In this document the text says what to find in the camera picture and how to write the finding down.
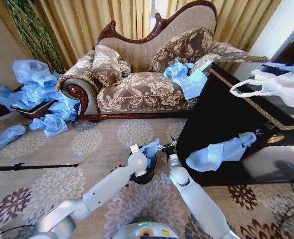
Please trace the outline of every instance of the throw pillow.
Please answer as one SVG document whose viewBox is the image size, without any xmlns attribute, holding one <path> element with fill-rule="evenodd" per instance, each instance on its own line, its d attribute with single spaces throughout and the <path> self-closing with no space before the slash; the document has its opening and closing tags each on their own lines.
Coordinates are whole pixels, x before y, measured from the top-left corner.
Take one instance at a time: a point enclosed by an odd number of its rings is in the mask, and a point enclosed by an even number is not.
<svg viewBox="0 0 294 239">
<path fill-rule="evenodd" d="M 119 60 L 118 63 L 121 68 L 122 77 L 127 77 L 129 75 L 129 73 L 132 71 L 131 65 L 127 61 L 124 61 L 124 60 Z"/>
<path fill-rule="evenodd" d="M 219 62 L 268 62 L 266 56 L 253 56 L 248 52 L 233 47 L 226 42 L 213 42 L 208 53 L 219 55 Z"/>
<path fill-rule="evenodd" d="M 205 55 L 212 44 L 212 32 L 207 28 L 194 28 L 168 42 L 154 56 L 149 71 L 164 72 L 177 60 L 181 63 L 196 62 Z"/>
<path fill-rule="evenodd" d="M 117 86 L 121 83 L 122 73 L 118 61 L 121 56 L 113 49 L 95 46 L 95 56 L 90 69 L 92 78 L 100 81 L 103 86 Z"/>
</svg>

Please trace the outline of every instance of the black rod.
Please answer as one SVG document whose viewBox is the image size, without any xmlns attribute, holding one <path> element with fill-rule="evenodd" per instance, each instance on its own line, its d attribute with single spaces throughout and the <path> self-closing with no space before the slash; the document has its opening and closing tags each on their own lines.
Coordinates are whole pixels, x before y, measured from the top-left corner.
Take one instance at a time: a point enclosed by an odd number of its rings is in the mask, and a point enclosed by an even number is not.
<svg viewBox="0 0 294 239">
<path fill-rule="evenodd" d="M 41 169 L 41 168 L 65 168 L 65 167 L 77 167 L 78 164 L 68 164 L 68 165 L 43 165 L 43 166 L 22 166 L 24 163 L 16 163 L 12 166 L 0 167 L 0 171 L 20 171 L 26 169 Z"/>
</svg>

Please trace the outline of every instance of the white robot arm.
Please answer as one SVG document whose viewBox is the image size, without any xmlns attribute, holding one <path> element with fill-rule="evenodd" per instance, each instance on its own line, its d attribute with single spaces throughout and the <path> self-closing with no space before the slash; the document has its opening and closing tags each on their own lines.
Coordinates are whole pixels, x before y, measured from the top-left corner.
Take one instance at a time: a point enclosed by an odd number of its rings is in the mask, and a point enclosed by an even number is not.
<svg viewBox="0 0 294 239">
<path fill-rule="evenodd" d="M 226 218 L 218 206 L 199 184 L 194 182 L 187 170 L 181 167 L 177 155 L 172 151 L 175 144 L 176 141 L 169 147 L 167 145 L 167 147 L 159 146 L 159 148 L 167 153 L 171 169 L 170 178 L 179 190 L 192 214 L 204 231 L 214 239 L 239 239 L 239 237 L 229 229 Z M 31 238 L 69 238 L 76 228 L 76 220 L 88 217 L 95 209 L 105 204 L 128 183 L 133 173 L 137 177 L 145 174 L 147 167 L 146 157 L 138 152 L 138 147 L 136 145 L 131 147 L 131 151 L 132 154 L 128 158 L 126 167 L 115 169 L 85 193 L 83 197 L 68 199 L 58 205 L 36 223 L 36 228 L 39 233 Z M 120 235 L 124 236 L 123 238 L 130 238 L 123 233 L 124 230 L 119 231 L 114 238 L 120 238 Z"/>
</svg>

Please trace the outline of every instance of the patterned rug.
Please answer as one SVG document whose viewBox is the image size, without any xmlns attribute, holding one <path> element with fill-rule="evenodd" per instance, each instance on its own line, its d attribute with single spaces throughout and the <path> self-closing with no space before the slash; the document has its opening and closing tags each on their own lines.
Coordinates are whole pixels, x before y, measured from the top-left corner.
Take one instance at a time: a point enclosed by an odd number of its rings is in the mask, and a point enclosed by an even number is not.
<svg viewBox="0 0 294 239">
<path fill-rule="evenodd" d="M 0 228 L 6 230 L 34 224 L 67 198 L 79 197 L 115 167 L 125 165 L 131 144 L 162 144 L 177 138 L 186 119 L 125 119 L 68 124 L 70 130 L 52 138 L 43 131 L 29 131 L 0 150 L 0 166 L 16 162 L 26 165 L 73 164 L 57 168 L 0 172 Z M 0 118 L 0 131 L 15 124 L 29 125 L 17 113 Z M 169 225 L 181 238 L 209 239 L 181 199 L 178 190 L 160 176 L 168 166 L 157 154 L 151 182 L 129 182 L 118 195 L 77 223 L 72 238 L 111 238 L 121 226 L 140 221 Z M 244 239 L 294 239 L 294 217 L 279 228 L 283 215 L 294 214 L 294 195 L 289 184 L 205 187 L 227 221 Z M 6 233 L 3 238 L 24 239 L 33 227 Z"/>
</svg>

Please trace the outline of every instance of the carpet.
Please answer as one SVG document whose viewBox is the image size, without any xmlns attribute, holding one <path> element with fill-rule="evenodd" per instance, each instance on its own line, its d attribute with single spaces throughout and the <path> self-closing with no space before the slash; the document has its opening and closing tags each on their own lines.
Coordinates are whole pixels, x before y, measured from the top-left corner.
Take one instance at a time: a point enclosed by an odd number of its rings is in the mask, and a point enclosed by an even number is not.
<svg viewBox="0 0 294 239">
<path fill-rule="evenodd" d="M 44 132 L 28 131 L 0 150 L 0 166 L 16 162 L 26 165 L 73 164 L 77 168 L 0 172 L 0 228 L 6 230 L 34 224 L 67 198 L 84 194 L 116 167 L 126 164 L 131 144 L 161 144 L 177 138 L 186 119 L 119 119 L 101 122 L 69 122 L 69 131 L 52 138 Z M 29 125 L 18 113 L 0 118 L 0 131 L 15 124 Z M 151 182 L 129 182 L 108 203 L 87 219 L 79 221 L 72 238 L 109 239 L 122 225 L 156 221 L 168 224 L 181 238 L 209 239 L 181 199 L 178 190 L 167 185 L 160 174 L 168 165 L 157 154 Z M 205 187 L 204 190 L 225 214 L 228 224 L 244 239 L 294 239 L 294 217 L 279 228 L 283 214 L 294 206 L 288 183 Z M 289 215 L 294 214 L 294 207 Z M 3 238 L 28 238 L 33 227 L 5 233 Z"/>
</svg>

